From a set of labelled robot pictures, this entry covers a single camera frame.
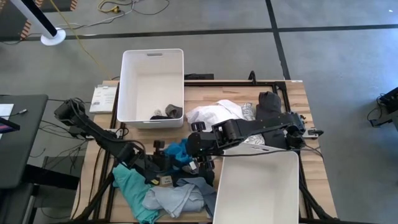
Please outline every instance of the black desk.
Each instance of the black desk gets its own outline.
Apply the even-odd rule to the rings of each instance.
[[[14,104],[11,114],[27,109],[9,118],[21,129],[0,139],[0,223],[22,223],[39,185],[77,188],[78,177],[27,164],[47,100],[47,95],[0,96],[0,104]]]

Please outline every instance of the white storage bin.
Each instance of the white storage bin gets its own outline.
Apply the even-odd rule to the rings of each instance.
[[[280,150],[242,143],[226,155]],[[224,157],[214,224],[297,224],[299,158],[295,152]]]
[[[118,120],[136,128],[177,128],[176,119],[150,120],[155,110],[165,115],[169,104],[184,107],[184,62],[181,49],[127,50],[120,74]]]

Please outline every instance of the white round base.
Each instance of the white round base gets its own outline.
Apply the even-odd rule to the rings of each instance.
[[[40,40],[46,46],[54,46],[54,45],[61,43],[63,40],[65,40],[66,36],[67,36],[67,33],[63,29],[57,28],[57,34],[55,35],[55,37],[52,37],[51,39],[49,39],[49,38],[45,37],[44,35],[42,35]]]

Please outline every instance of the wooden tabletop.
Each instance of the wooden tabletop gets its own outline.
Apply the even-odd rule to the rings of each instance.
[[[117,81],[105,81],[104,83],[112,83]],[[233,82],[233,80],[209,80],[207,82]],[[304,84],[301,81],[285,81],[287,87],[287,94],[289,97],[289,103],[291,110],[302,114],[306,117],[305,126],[306,128],[314,127],[312,115],[310,112],[310,107],[308,105],[307,95],[305,93]],[[253,105],[258,104],[258,96],[260,92],[272,91],[271,87],[268,86],[186,86],[185,87],[185,113],[196,108],[197,106],[211,105],[219,100],[231,100],[236,104],[243,103],[253,103]],[[284,111],[283,100],[282,100],[282,111]],[[94,117],[94,122],[101,126],[102,128],[109,128],[111,122],[110,114],[98,114]],[[147,153],[152,153],[154,151],[153,142],[154,140],[164,140],[166,147],[171,142],[180,142],[181,138],[186,138],[190,134],[188,129],[188,124],[185,121],[181,128],[176,129],[136,129],[133,127],[129,128],[129,134],[125,139],[134,139],[142,142]],[[306,139],[307,145],[311,147],[318,147],[317,140]],[[81,171],[81,197],[79,207],[77,209],[76,216],[80,214],[83,209],[88,205],[91,183],[94,176],[94,164],[96,157],[98,155],[100,147],[94,142],[89,142],[86,150],[86,156]],[[336,210],[333,203],[333,199],[330,193],[330,187],[328,183],[328,178],[326,176],[325,167],[323,165],[322,158],[313,152],[302,151],[302,162],[304,173],[307,181],[308,190],[315,197],[317,202],[322,206],[322,208],[331,216],[336,217]],[[98,188],[98,182],[100,179],[100,173],[103,163],[104,151],[100,151],[98,164],[96,166],[95,181],[93,186],[93,194],[95,194]],[[221,173],[221,163],[222,159],[217,159],[215,161],[215,189],[218,188],[218,180]],[[104,217],[106,202],[108,197],[108,191],[105,192],[103,197],[103,203],[101,205],[100,218]],[[75,204],[73,210],[78,201],[78,191],[75,197]],[[304,209],[302,203],[300,202],[300,211],[302,211],[302,216],[304,217]],[[111,214],[111,222],[136,222],[131,210],[123,198],[122,194],[118,189],[115,191],[114,204]],[[167,214],[162,216],[157,222],[210,222],[206,217],[205,212],[201,213],[182,213],[179,218],[171,218]]]

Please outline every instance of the gray concrete floor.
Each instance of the gray concrete floor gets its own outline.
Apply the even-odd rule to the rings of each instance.
[[[96,10],[99,0],[80,0],[70,22],[89,24],[107,18]],[[162,0],[145,0],[142,11],[155,11]],[[279,27],[356,26],[398,24],[396,1],[273,0]],[[46,13],[54,24],[64,22]],[[78,30],[79,34],[120,34],[200,29],[270,28],[263,0],[170,0],[156,16],[131,13],[112,24]],[[392,125],[371,128],[367,113],[375,99],[398,85],[398,30],[349,30],[281,33],[292,79],[304,80],[320,138],[338,216],[342,220],[396,223],[398,206],[398,132]],[[281,80],[282,69],[272,33],[189,35],[83,40],[87,50],[120,73],[125,50],[181,48],[185,73],[214,73],[217,79]],[[90,100],[94,86],[107,79],[76,40],[54,47],[29,41],[0,45],[2,94],[45,93],[50,98],[79,96]],[[56,122],[49,102],[44,119]],[[32,155],[44,147],[56,156],[78,142],[39,133]],[[29,162],[41,165],[43,157]],[[49,211],[64,216],[65,211]],[[40,212],[36,223],[54,222]]]

